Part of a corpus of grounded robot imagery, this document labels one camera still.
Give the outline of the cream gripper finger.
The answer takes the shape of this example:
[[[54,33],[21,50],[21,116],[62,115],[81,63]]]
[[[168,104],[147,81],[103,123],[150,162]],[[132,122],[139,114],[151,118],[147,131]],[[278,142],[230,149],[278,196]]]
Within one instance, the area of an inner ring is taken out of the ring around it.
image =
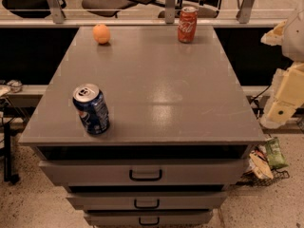
[[[281,46],[285,25],[286,25],[286,20],[280,22],[273,29],[265,33],[261,37],[260,42],[269,46]]]
[[[304,105],[304,63],[293,62],[286,70],[279,68],[273,77],[271,90],[260,123],[266,128],[276,129]]]

